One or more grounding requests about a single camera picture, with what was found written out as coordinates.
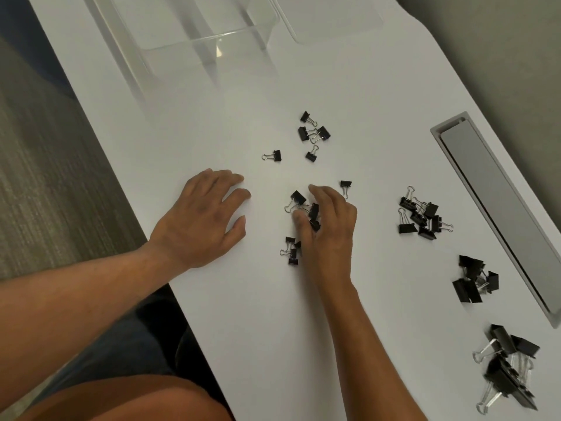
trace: white table surface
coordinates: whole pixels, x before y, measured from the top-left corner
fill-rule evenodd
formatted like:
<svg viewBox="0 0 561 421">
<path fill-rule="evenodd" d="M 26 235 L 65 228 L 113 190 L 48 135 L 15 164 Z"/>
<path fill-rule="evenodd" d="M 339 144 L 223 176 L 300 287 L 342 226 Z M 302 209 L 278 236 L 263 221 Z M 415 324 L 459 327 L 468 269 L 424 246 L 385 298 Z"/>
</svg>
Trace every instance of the white table surface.
<svg viewBox="0 0 561 421">
<path fill-rule="evenodd" d="M 247 237 L 172 288 L 239 420 L 340 420 L 332 343 L 315 291 L 278 251 L 293 235 L 283 210 L 308 183 L 351 180 L 359 209 L 352 277 L 388 354 L 431 420 L 480 417 L 484 367 L 471 352 L 489 323 L 542 349 L 530 389 L 539 412 L 500 399 L 488 419 L 558 419 L 561 337 L 550 326 L 430 128 L 468 111 L 550 240 L 557 229 L 437 43 L 395 0 L 375 0 L 381 29 L 311 46 L 283 22 L 268 57 L 239 59 L 210 79 L 192 71 L 157 112 L 140 108 L 83 0 L 31 0 L 147 236 L 189 177 L 207 167 L 245 175 Z M 318 160 L 297 135 L 304 110 L 332 138 Z M 281 149 L 280 164 L 261 155 Z M 440 205 L 454 233 L 400 236 L 408 185 Z M 483 259 L 501 289 L 458 301 L 458 254 Z"/>
</svg>

